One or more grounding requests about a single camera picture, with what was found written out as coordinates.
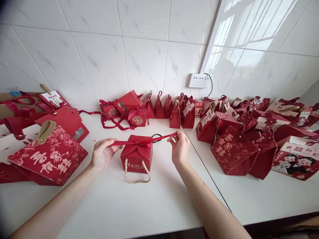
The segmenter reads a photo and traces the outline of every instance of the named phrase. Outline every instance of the red satin ribbon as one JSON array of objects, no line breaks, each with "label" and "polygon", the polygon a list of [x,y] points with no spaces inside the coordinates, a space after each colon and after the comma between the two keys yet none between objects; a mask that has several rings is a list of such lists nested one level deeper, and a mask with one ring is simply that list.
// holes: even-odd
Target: red satin ribbon
[{"label": "red satin ribbon", "polygon": [[165,139],[167,137],[174,136],[174,135],[177,135],[177,131],[175,133],[172,133],[172,134],[169,134],[169,135],[165,135],[165,136],[158,137],[158,138],[153,138],[153,139],[146,139],[146,140],[142,140],[142,141],[139,141],[138,139],[135,139],[133,141],[114,141],[114,143],[111,144],[110,146],[137,144],[137,145],[142,146],[142,147],[143,146],[144,147],[150,147],[154,141]]}]

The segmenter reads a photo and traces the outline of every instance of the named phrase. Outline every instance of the cartoon bride and groom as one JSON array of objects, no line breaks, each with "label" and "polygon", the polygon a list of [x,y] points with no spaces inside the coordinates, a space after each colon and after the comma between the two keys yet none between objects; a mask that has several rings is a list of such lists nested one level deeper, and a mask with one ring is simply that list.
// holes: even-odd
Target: cartoon bride and groom
[{"label": "cartoon bride and groom", "polygon": [[277,172],[292,175],[295,172],[308,172],[311,170],[309,166],[315,163],[316,160],[314,158],[304,156],[302,158],[298,158],[297,154],[291,153],[284,157],[284,161],[280,160],[279,165],[273,166],[271,169]]}]

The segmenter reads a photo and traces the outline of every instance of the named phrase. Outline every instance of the hand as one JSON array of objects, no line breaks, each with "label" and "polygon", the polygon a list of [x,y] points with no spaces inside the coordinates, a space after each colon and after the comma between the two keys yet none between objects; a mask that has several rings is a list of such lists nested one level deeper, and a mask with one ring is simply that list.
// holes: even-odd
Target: hand
[{"label": "hand", "polygon": [[169,139],[167,139],[167,142],[170,142],[170,144],[172,145],[173,164],[175,166],[179,166],[187,163],[187,155],[190,141],[186,137],[186,135],[181,131],[177,131],[177,135],[170,136]]},{"label": "hand", "polygon": [[114,141],[117,140],[116,138],[108,138],[101,141],[98,141],[94,145],[92,160],[90,162],[90,165],[97,170],[106,169],[109,165],[110,161],[113,158],[113,155],[115,152],[119,151],[123,146],[110,146],[114,143]]}]

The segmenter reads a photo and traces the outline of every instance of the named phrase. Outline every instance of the electrical outlet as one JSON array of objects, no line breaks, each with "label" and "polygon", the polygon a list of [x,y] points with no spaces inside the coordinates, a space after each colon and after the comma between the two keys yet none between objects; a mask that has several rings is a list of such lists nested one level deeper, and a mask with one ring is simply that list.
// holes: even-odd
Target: electrical outlet
[{"label": "electrical outlet", "polygon": [[209,80],[206,74],[190,74],[189,88],[207,88],[207,81]]}]

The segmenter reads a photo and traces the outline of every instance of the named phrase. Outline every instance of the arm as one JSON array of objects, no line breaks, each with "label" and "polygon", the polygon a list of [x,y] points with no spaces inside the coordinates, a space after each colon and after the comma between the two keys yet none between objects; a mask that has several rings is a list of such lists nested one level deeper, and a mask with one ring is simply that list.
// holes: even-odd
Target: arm
[{"label": "arm", "polygon": [[234,215],[207,187],[187,159],[189,139],[178,132],[167,141],[172,145],[172,161],[181,176],[198,216],[210,238],[251,238]]},{"label": "arm", "polygon": [[77,208],[95,176],[110,163],[122,146],[107,146],[117,139],[105,139],[94,146],[92,160],[87,168],[51,201],[14,231],[9,238],[56,238],[65,222]]}]

